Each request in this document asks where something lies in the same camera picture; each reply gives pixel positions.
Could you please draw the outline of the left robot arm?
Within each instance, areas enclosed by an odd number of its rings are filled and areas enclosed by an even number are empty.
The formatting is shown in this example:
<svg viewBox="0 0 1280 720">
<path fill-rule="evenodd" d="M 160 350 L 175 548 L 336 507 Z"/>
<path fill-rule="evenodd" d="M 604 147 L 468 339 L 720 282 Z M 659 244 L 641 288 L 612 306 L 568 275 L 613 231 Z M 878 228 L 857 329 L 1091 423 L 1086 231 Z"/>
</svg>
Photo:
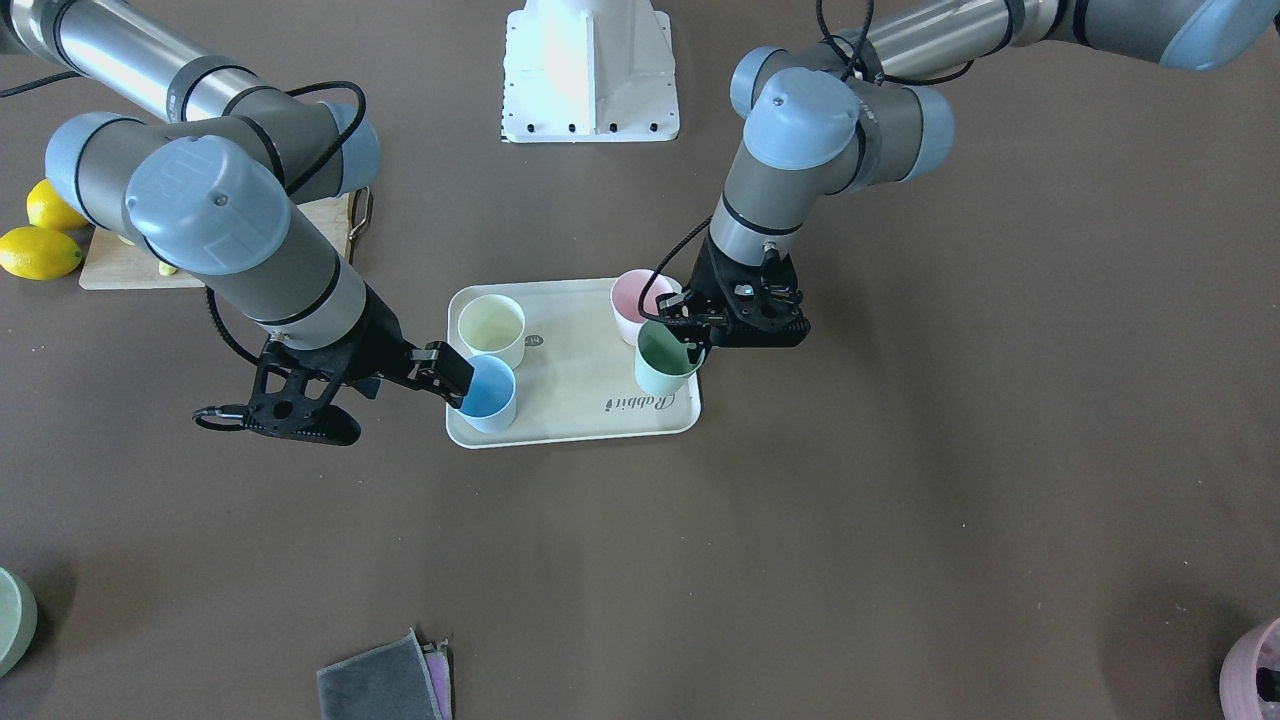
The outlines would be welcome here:
<svg viewBox="0 0 1280 720">
<path fill-rule="evenodd" d="M 690 282 L 643 311 L 643 347 L 699 366 L 723 348 L 790 348 L 810 332 L 792 247 L 815 201 L 934 170 L 955 141 L 938 86 L 1006 47 L 1056 40 L 1212 70 L 1277 27 L 1275 1 L 928 1 L 801 53 L 758 47 L 730 86 L 742 141 L 692 236 Z"/>
</svg>

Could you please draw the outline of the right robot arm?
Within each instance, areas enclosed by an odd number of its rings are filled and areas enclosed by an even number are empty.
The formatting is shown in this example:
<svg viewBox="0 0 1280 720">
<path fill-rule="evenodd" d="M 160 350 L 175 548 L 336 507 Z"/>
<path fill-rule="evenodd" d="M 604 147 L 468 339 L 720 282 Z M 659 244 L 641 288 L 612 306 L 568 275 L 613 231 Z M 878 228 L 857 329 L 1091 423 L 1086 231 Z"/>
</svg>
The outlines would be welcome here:
<svg viewBox="0 0 1280 720">
<path fill-rule="evenodd" d="M 461 407 L 474 378 L 448 343 L 410 343 L 396 314 L 301 211 L 375 179 L 381 149 L 360 97 L 306 102 L 125 1 L 5 1 L 3 51 L 113 88 L 154 124 L 109 111 L 65 122 L 45 152 L 56 192 L 228 301 L 268 340 L 250 400 L 206 407 L 211 430 L 352 445 L 338 407 L 384 380 Z"/>
</svg>

